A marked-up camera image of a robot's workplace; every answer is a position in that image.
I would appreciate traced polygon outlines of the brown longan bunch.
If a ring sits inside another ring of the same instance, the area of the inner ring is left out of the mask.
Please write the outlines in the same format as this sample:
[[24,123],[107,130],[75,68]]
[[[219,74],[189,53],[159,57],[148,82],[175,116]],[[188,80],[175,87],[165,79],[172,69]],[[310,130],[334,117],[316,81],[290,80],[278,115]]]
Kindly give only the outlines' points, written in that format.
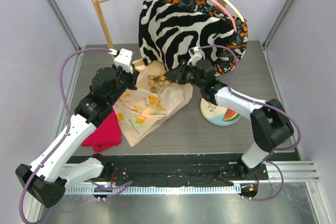
[[157,91],[164,86],[170,86],[171,82],[165,76],[165,71],[161,71],[158,75],[148,75],[148,85],[152,93],[157,93]]

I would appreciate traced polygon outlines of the orange camouflage garment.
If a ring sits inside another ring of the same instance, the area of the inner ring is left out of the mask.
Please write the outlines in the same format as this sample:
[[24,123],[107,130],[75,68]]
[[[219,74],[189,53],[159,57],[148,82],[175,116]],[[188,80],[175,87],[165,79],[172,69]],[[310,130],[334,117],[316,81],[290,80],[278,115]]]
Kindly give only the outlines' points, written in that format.
[[201,47],[202,55],[210,60],[216,75],[232,71],[236,62],[243,57],[248,41],[247,21],[234,16],[237,32],[230,18],[208,0],[160,0],[174,8],[174,13],[191,11],[184,17],[188,25],[193,25],[198,34],[198,42],[191,42],[188,48]]

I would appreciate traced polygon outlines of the fruit plate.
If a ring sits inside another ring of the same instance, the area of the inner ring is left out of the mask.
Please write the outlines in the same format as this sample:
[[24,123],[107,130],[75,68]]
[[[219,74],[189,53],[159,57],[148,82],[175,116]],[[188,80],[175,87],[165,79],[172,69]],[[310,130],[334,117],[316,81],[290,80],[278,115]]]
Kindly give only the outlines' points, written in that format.
[[207,102],[205,99],[201,99],[200,102],[200,109],[203,117],[207,119],[212,124],[215,124],[217,126],[229,126],[234,123],[236,123],[240,117],[237,120],[231,121],[231,122],[224,122],[223,117],[225,112],[228,108],[223,106],[217,106],[213,105],[210,102]]

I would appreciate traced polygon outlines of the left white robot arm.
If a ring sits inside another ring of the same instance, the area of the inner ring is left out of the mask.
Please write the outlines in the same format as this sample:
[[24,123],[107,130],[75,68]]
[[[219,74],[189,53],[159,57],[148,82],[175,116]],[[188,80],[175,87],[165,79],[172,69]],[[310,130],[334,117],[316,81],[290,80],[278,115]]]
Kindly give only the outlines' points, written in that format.
[[90,92],[80,101],[70,117],[70,124],[30,165],[20,164],[15,174],[21,185],[44,207],[56,205],[67,189],[89,179],[107,181],[112,163],[101,154],[66,169],[74,151],[113,112],[113,105],[126,89],[136,89],[139,72],[134,65],[101,68],[92,79]]

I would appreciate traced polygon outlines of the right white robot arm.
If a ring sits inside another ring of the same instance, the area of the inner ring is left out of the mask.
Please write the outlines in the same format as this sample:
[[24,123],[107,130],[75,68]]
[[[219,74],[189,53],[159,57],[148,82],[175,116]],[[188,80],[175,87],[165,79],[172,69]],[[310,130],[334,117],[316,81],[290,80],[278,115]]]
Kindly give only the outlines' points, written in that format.
[[183,61],[164,75],[172,82],[198,87],[207,102],[231,109],[250,120],[254,143],[239,160],[237,173],[242,179],[254,176],[256,167],[294,134],[289,116],[278,100],[263,101],[236,92],[217,80],[209,60],[201,59],[195,65]]

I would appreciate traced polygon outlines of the watermelon slice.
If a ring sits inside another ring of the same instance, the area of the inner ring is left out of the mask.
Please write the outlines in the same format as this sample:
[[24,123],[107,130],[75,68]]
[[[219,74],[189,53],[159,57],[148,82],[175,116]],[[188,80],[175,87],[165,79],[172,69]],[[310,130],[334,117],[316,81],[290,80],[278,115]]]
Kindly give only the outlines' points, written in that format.
[[223,121],[231,122],[231,121],[237,120],[239,117],[240,117],[240,114],[238,114],[237,112],[231,109],[227,109],[227,111],[224,114]]

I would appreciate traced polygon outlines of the banana print plastic bag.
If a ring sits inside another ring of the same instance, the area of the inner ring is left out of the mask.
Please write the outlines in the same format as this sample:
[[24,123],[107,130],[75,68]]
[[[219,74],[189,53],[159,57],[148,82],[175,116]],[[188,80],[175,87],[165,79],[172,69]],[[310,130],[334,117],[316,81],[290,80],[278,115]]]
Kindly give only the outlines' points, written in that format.
[[190,84],[176,83],[152,93],[148,85],[148,75],[158,75],[165,71],[161,62],[154,61],[148,66],[139,66],[136,70],[140,72],[137,89],[127,89],[113,106],[120,130],[131,147],[187,105],[193,93]]

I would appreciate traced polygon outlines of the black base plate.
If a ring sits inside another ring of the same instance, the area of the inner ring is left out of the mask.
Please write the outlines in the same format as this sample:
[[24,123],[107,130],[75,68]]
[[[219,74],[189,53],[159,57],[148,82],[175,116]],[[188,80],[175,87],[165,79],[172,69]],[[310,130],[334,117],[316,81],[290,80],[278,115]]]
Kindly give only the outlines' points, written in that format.
[[230,186],[233,182],[268,180],[264,164],[243,167],[239,154],[102,155],[93,157],[106,164],[103,181],[134,187]]

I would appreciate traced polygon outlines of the zebra print garment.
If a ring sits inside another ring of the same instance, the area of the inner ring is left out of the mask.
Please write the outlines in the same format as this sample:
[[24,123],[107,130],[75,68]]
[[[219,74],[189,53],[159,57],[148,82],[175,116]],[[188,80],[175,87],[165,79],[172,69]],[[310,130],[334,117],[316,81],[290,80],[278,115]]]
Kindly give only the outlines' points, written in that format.
[[202,57],[211,61],[216,74],[235,67],[235,57],[227,47],[235,31],[229,22],[160,0],[144,2],[139,17],[139,47],[145,65],[164,63],[167,70],[188,61],[188,50],[201,47]]

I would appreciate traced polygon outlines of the red cloth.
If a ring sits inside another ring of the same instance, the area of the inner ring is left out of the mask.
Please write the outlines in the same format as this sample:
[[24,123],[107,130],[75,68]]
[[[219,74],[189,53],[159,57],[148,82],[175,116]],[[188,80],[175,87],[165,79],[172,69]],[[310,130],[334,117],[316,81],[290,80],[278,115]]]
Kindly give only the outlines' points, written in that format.
[[121,143],[121,131],[117,116],[113,111],[103,123],[82,143],[82,147],[91,147],[94,152],[102,152]]

